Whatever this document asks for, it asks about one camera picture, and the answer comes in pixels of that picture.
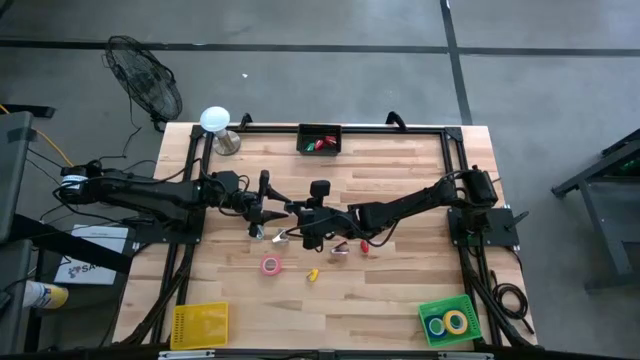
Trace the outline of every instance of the small white object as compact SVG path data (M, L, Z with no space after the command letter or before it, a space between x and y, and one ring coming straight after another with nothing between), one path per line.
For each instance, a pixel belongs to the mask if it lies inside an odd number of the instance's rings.
M76 225L71 235L85 237L85 240L109 250L122 253L127 239L127 228L110 226L83 227ZM54 280L55 283L112 285L116 272L100 266L69 257L71 263L61 265Z
M208 132L224 130L231 121L229 112L220 106L212 106L200 115L200 126Z
M278 234L271 239L274 244L286 244L289 242L289 235L286 234L287 229L278 229Z

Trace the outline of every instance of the gray floor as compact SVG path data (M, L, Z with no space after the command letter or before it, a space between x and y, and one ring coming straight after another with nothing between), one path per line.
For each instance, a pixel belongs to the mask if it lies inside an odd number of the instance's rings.
M633 0L450 3L460 46L640 46L640 3ZM2 38L103 40L112 34L196 43L446 45L436 0L21 0L0 20ZM447 55L156 55L176 74L185 102L180 121L196 121L215 104L236 119L251 112L256 121L377 123L396 110L412 124L460 124ZM587 296L583 283L610 271L606 249L592 232L581 198L573 194L560 201L549 192L638 127L640 58L463 56L461 62L474 124L490 128L505 196L516 211L531 211L519 233L540 343L640 357L640 291ZM0 49L0 69L3 101L58 109L54 119L36 120L35 126L75 162L121 150L131 131L127 97L102 66L100 51ZM160 135L138 108L134 119L145 128L129 159L109 165L156 157ZM43 142L34 148L56 156ZM138 170L148 175L152 167ZM27 167L19 210L38 218L56 205L50 196L54 186ZM56 224L68 228L89 221ZM117 294L107 292L86 296ZM43 345L96 345L112 313L112 305L103 303L50 317Z

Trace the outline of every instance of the green basket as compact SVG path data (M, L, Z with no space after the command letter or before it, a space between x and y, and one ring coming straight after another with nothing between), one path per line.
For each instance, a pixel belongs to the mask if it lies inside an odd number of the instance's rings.
M447 333L444 337L432 339L431 337L429 337L427 325L424 323L424 320L429 316L444 316L444 314L449 310L459 310L467 317L467 321L469 322L467 331L460 335ZM429 346L439 347L451 345L462 341L473 340L482 337L482 331L480 331L480 323L478 323L478 317L476 316L475 311L473 311L471 300L467 295L458 295L430 303L420 304L418 306L418 312L420 313L420 322L422 323L422 328L424 329L424 336L427 338Z

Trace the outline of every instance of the wooden table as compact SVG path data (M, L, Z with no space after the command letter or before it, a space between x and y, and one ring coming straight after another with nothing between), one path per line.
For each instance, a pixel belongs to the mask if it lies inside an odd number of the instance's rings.
M189 123L168 125L156 178L184 166L191 127ZM498 178L487 127L466 126L462 131L469 166L477 164L492 179ZM349 203L393 200L433 185L444 174L437 136L344 135L337 157L301 156L295 150L295 134L241 137L242 147L236 155L212 155L211 171L246 174L251 178L250 190L256 191L260 170L268 169L272 186L294 200L309 197L311 181L327 179L331 195L325 204L341 209ZM502 187L499 181L495 185L500 197L497 206L501 206ZM265 201L266 208L282 208L282 203ZM248 236L248 223L242 218L225 217L210 209L203 241L193 259L187 303L229 302L227 347L231 348L427 349L418 304L464 293L446 211L437 208L403 220L389 243L372 248L368 256L360 253L359 241L352 241L351 254L340 260L329 253L339 240L327 241L320 254L304 250L295 240L274 246L270 239L278 228L295 226L295 216L268 223L265 240L260 242ZM524 290L514 255L502 248L487 248L486 252L498 281ZM166 253L166 245L155 244L134 259L114 341L129 335L157 298ZM262 256L276 253L282 258L283 271L274 277L262 275ZM312 268L320 270L315 283L305 279ZM514 299L507 296L505 300L508 304ZM172 309L170 304L164 337L169 334ZM486 310L479 299L478 312L489 342ZM514 325L529 341L536 341L520 321ZM471 343L452 348L469 349Z

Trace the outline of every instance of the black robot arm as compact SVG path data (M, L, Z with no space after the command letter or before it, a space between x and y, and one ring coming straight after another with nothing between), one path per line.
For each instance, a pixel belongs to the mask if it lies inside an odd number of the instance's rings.
M172 230L190 226L194 210L207 207L232 210L228 216L242 216L249 222L249 234L260 237L267 221L287 214L262 209L262 199L288 201L269 185L269 172L260 174L258 192L240 188L240 176L233 171L204 174L199 179L169 182L136 176L115 169L102 169L100 162L63 168L62 186L54 196L63 204L107 203L151 215Z
M319 249L323 239L335 235L363 239L373 246L380 246L382 243L370 240L384 230L394 228L404 218L439 206L463 209L468 229L479 231L486 223L482 220L483 213L498 201L489 174L477 167L447 174L433 186L397 200L352 204L347 211L323 206L323 197L329 195L329 190L328 181L314 181L311 184L311 198L285 205L287 212L298 216L298 226L288 233L296 236L293 231L299 230L298 236L303 238L305 249Z

